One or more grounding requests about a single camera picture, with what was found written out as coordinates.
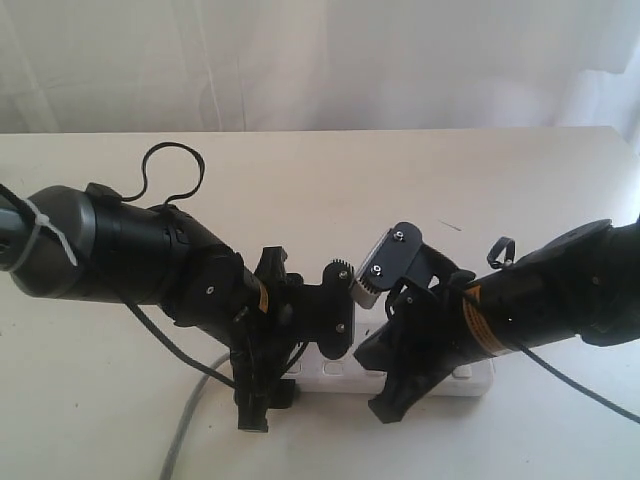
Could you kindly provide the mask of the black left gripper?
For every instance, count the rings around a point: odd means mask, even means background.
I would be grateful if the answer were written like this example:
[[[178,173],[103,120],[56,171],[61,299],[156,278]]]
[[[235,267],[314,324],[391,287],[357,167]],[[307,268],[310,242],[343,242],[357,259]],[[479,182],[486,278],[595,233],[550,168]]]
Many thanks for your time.
[[[257,303],[246,304],[231,322],[230,362],[238,429],[252,433],[269,430],[270,409],[288,409],[296,399],[296,381],[285,378],[292,356],[306,344],[294,337],[293,306],[284,299],[285,287],[303,285],[298,273],[285,268],[281,246],[262,250],[253,278],[258,281]],[[317,345],[327,359],[340,359],[354,343],[355,303],[350,288],[354,267],[333,259],[323,270],[321,322]]]

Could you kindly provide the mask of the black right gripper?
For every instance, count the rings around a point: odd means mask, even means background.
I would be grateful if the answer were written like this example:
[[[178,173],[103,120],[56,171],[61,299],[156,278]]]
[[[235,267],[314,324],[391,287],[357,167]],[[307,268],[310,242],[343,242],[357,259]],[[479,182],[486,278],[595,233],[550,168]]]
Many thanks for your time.
[[[372,308],[386,295],[386,323],[354,353],[365,370],[386,373],[382,390],[367,402],[381,423],[400,422],[460,365],[453,333],[461,297],[454,289],[474,279],[423,244],[409,222],[389,228],[356,269],[350,294],[357,305]]]

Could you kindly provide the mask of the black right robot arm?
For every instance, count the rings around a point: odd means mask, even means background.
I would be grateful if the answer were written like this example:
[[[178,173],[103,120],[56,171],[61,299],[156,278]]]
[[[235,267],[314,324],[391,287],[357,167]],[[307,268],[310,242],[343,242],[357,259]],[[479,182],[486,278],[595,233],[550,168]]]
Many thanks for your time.
[[[427,245],[420,230],[391,227],[360,267],[351,294],[387,320],[355,350],[385,374],[368,405],[383,423],[408,410],[455,369],[579,337],[596,347],[639,336],[639,226],[608,219],[572,229],[523,256],[502,237],[478,277]]]

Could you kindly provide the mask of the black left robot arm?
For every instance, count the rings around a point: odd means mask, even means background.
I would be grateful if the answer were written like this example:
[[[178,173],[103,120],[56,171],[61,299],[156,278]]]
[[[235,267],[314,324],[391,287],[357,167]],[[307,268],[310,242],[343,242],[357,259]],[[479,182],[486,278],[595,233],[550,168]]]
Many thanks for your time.
[[[36,298],[159,307],[230,352],[229,385],[243,431],[264,432],[271,409],[289,407],[295,349],[315,344],[331,360],[354,340],[352,266],[330,262],[312,285],[266,247],[255,269],[173,205],[140,208],[92,184],[1,193],[1,268]]]

